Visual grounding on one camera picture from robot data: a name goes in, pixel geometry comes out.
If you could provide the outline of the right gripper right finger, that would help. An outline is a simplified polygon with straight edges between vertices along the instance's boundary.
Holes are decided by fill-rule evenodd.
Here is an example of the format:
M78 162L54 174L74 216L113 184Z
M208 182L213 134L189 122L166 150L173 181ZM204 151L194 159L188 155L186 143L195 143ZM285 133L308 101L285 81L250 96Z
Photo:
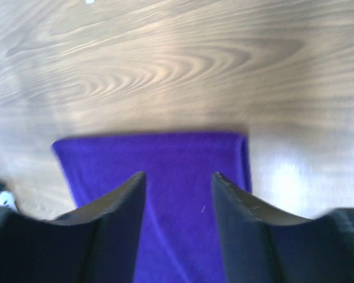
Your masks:
M227 282L354 282L354 208L311 220L221 173L211 187Z

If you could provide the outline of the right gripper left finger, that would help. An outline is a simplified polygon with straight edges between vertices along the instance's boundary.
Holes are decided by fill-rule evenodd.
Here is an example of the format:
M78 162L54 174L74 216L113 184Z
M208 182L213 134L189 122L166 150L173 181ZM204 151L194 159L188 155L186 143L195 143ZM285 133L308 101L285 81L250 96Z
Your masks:
M139 172L54 220L0 202L0 282L132 282L145 194Z

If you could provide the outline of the purple towel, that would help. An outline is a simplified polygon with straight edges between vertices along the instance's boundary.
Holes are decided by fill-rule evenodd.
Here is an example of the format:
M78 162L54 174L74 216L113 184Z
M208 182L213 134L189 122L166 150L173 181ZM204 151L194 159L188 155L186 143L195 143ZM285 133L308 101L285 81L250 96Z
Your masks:
M248 140L224 132L77 137L53 144L78 206L146 174L135 282L224 282L213 173L251 190Z

